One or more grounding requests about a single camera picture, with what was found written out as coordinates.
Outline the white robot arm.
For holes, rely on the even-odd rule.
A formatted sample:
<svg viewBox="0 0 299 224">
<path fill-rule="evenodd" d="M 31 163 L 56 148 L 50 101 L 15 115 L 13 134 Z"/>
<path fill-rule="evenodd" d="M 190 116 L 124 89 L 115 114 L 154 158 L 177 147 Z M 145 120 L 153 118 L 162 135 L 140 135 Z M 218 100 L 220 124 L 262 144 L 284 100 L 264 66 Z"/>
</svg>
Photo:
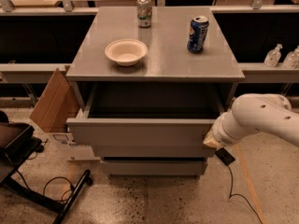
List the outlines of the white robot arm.
<svg viewBox="0 0 299 224">
<path fill-rule="evenodd" d="M 273 134 L 299 146 L 299 114 L 292 112 L 287 98 L 279 94 L 249 93 L 237 97 L 206 134 L 208 147 L 228 147 L 256 133 Z"/>
</svg>

